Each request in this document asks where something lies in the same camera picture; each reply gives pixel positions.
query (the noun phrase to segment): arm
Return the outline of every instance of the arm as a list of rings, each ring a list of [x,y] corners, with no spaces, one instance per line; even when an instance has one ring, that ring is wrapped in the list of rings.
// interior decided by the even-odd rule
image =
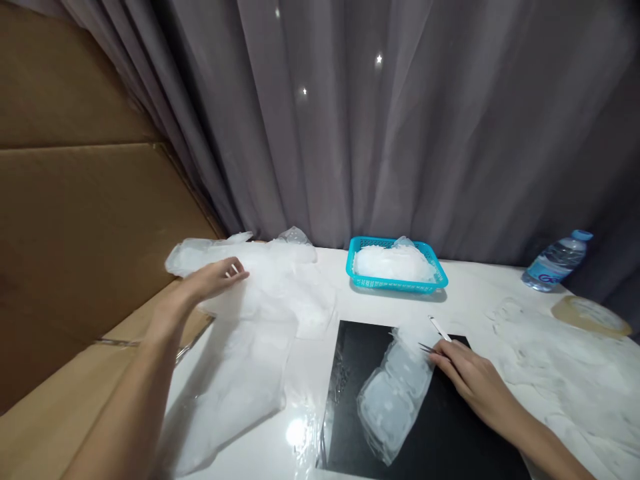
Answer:
[[[232,265],[238,268],[238,274]],[[136,357],[63,480],[147,478],[187,317],[200,301],[220,294],[248,276],[237,258],[211,263],[188,276],[158,304]]]
[[[490,428],[555,480],[595,480],[546,426],[511,394],[493,364],[466,345],[440,340],[431,354],[458,393]]]

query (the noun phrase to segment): gray curtain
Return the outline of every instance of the gray curtain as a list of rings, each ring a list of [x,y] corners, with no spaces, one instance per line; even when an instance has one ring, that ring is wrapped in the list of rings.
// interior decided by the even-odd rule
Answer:
[[[637,25],[600,0],[63,0],[230,233],[408,235],[638,322]]]

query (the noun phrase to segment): blue bottle cap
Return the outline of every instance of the blue bottle cap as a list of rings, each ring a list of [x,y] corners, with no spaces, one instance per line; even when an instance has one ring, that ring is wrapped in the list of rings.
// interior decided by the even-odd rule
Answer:
[[[576,240],[582,240],[582,241],[591,240],[593,238],[592,233],[589,233],[584,230],[574,230],[571,236]]]

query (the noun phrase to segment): cardboard box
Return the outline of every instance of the cardboard box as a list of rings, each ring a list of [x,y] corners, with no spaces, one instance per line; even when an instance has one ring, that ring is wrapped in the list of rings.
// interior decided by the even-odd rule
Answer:
[[[161,141],[88,31],[0,2],[0,148]]]
[[[178,283],[172,282],[105,337],[140,340],[157,302]],[[209,324],[208,315],[192,312],[181,345],[190,344]],[[92,345],[0,417],[0,478],[59,479],[136,350]]]
[[[172,282],[177,243],[218,238],[156,144],[0,151],[0,204],[0,411]]]

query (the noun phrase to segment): tweezers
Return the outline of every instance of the tweezers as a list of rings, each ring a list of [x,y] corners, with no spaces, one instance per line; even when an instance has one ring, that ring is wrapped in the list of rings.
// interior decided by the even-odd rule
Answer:
[[[418,342],[418,345],[420,345],[420,350],[422,350],[423,352],[434,353],[436,355],[442,355],[442,353],[432,349],[431,347],[426,346],[424,343]]]

